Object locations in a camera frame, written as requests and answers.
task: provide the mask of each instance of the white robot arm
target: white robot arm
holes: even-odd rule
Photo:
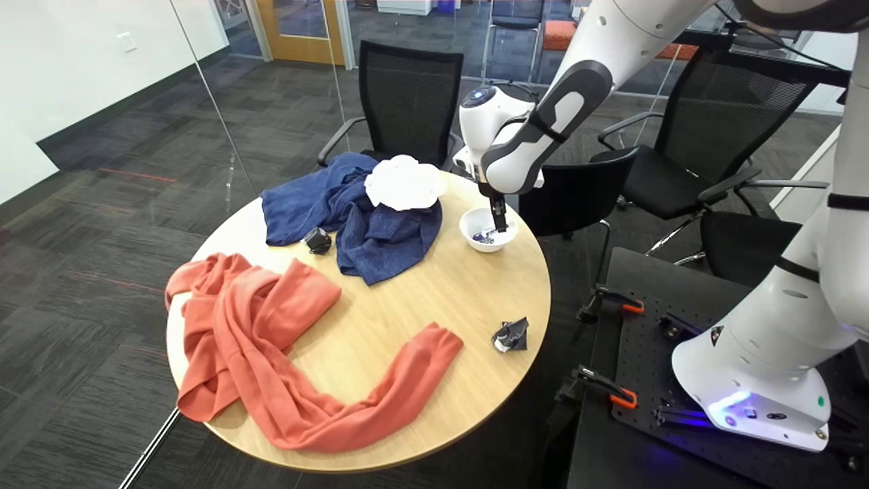
[[[709,4],[711,0],[593,0],[541,103],[517,101],[498,86],[465,98],[458,125],[468,145],[454,159],[492,197],[500,230],[500,194],[530,190],[556,143]],[[670,363],[714,427],[823,451],[830,402],[815,363],[869,337],[869,0],[735,4],[768,26],[862,31],[859,59],[828,207],[802,228],[781,264],[718,325],[681,341]]]

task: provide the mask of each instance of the floor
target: floor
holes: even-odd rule
[[[358,114],[344,71],[227,57],[207,64],[207,79],[237,151],[200,80],[177,79],[112,118],[47,141],[62,171],[0,207],[3,485],[123,482],[173,405],[166,277],[264,188],[312,171],[343,117]],[[648,98],[612,98],[553,158],[587,159],[601,148],[601,128],[647,106]],[[754,159],[768,177],[787,177],[834,125],[794,117]],[[613,228],[617,243],[632,249],[666,230],[637,209],[617,212]],[[260,463],[183,417],[132,485],[533,485],[597,237],[541,242],[553,288],[551,333],[527,383],[456,446],[382,473],[318,476]],[[685,232],[663,258],[690,249],[696,237]]]

